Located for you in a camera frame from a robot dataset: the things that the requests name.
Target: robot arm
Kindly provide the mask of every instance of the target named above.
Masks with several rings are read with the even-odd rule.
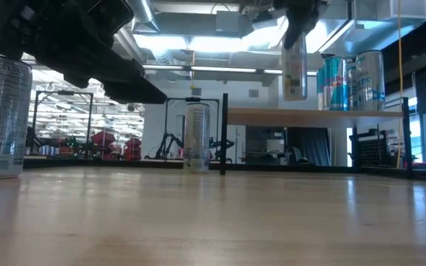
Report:
[[[315,28],[319,17],[320,0],[274,0],[274,8],[285,9],[288,28],[284,47],[290,49],[302,33]]]
[[[164,103],[142,65],[111,50],[114,33],[133,16],[124,0],[0,0],[0,54],[31,54],[81,88],[96,78],[120,103]]]

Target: storage shelf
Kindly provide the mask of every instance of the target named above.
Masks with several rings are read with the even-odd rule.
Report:
[[[353,126],[372,126],[403,117],[402,112],[250,108],[230,108],[228,110],[228,124],[246,126],[352,128]]]

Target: can label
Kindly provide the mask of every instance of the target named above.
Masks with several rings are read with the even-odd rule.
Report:
[[[0,176],[22,172],[31,86],[30,66],[0,57]]]
[[[204,173],[209,169],[209,106],[202,103],[189,104],[186,113],[183,169],[189,173]]]
[[[384,109],[384,62],[380,51],[364,52],[356,60],[357,105],[360,110]]]
[[[325,110],[348,111],[347,70],[344,58],[325,59]]]

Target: wooden table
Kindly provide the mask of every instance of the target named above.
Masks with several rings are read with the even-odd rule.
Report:
[[[49,168],[0,180],[0,265],[426,266],[426,183]]]

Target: blue and silver can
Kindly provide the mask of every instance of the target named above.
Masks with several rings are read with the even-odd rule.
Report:
[[[325,69],[322,67],[317,71],[317,98],[318,98],[318,110],[325,109],[325,101],[323,99],[323,87],[325,80]]]
[[[325,110],[348,111],[348,62],[339,56],[325,59]]]
[[[382,52],[367,51],[356,58],[359,110],[384,111],[384,61]]]
[[[348,63],[348,108],[358,110],[358,83],[356,79],[356,63]]]

